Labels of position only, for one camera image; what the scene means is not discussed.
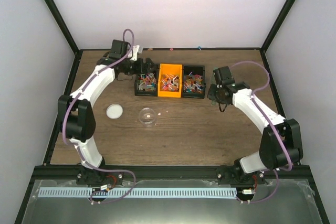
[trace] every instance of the white wall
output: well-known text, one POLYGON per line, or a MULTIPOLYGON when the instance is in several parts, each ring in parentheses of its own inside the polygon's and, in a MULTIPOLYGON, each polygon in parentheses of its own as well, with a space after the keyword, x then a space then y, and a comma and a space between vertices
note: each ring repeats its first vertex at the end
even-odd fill
POLYGON ((286 116, 301 125, 304 158, 336 223, 336 0, 297 0, 267 51, 286 116))
POLYGON ((41 165, 73 53, 43 0, 0 0, 0 223, 41 165))
POLYGON ((81 49, 125 28, 144 47, 261 47, 285 0, 54 0, 81 49))

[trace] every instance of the orange bin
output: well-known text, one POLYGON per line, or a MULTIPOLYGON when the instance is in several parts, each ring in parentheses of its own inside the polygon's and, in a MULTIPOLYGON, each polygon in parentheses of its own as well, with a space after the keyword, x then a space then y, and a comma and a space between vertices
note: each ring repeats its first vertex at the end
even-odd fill
POLYGON ((159 72, 159 88, 158 88, 158 97, 181 97, 182 92, 182 65, 180 64, 160 64, 160 72, 159 72), (178 76, 179 77, 179 85, 178 91, 163 91, 163 87, 165 84, 163 83, 163 79, 168 77, 169 75, 178 76))

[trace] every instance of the red wire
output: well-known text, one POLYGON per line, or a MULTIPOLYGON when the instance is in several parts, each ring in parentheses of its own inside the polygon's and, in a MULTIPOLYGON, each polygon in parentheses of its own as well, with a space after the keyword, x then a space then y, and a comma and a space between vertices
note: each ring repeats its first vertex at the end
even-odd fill
POLYGON ((113 176, 112 174, 109 174, 109 175, 107 175, 106 177, 107 177, 107 178, 113 178, 114 183, 113 183, 113 185, 112 185, 112 188, 115 188, 116 183, 117 183, 117 178, 116 178, 115 176, 113 176))
POLYGON ((257 186, 258 186, 257 176, 256 176, 256 175, 252 175, 252 178, 253 178, 254 181, 256 182, 256 183, 254 184, 254 192, 256 192, 256 191, 257 191, 257 186))

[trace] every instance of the small parts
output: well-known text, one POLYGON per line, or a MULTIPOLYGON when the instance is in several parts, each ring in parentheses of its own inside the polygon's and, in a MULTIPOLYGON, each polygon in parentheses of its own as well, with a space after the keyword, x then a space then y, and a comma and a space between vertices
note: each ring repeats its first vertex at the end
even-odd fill
POLYGON ((113 188, 113 186, 111 184, 106 184, 100 187, 101 191, 109 191, 113 188))
POLYGON ((191 72, 188 75, 184 76, 184 84, 183 84, 183 92, 188 93, 202 93, 203 85, 202 85, 202 76, 191 72))
POLYGON ((242 193, 244 195, 252 195, 255 193, 255 191, 253 189, 243 189, 242 193))
POLYGON ((160 91, 178 92, 180 76, 178 74, 163 74, 161 76, 160 91))
POLYGON ((157 80, 153 73, 141 74, 138 78, 137 89, 140 91, 152 91, 156 90, 157 80))

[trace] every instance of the black bin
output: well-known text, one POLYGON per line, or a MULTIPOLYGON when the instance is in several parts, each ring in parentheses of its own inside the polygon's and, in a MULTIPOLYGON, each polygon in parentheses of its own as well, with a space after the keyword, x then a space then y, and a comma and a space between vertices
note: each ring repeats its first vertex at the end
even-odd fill
POLYGON ((146 95, 146 96, 150 96, 150 97, 157 97, 158 95, 158 77, 159 77, 159 69, 157 71, 154 71, 153 73, 147 73, 145 75, 143 74, 139 74, 136 76, 135 82, 134 82, 134 94, 135 95, 146 95), (144 76, 148 76, 150 74, 153 74, 155 79, 156 79, 156 85, 154 86, 154 90, 153 91, 149 91, 147 90, 147 85, 145 85, 145 87, 142 85, 139 87, 139 81, 141 82, 144 76))
POLYGON ((206 88, 206 83, 205 83, 205 67, 201 65, 183 65, 182 69, 182 94, 181 97, 184 98, 200 98, 204 99, 205 97, 205 88, 206 88), (185 87, 185 82, 186 80, 190 80, 190 82, 195 82, 194 77, 195 76, 201 76, 202 80, 197 82, 196 84, 192 85, 191 92, 190 89, 185 87))

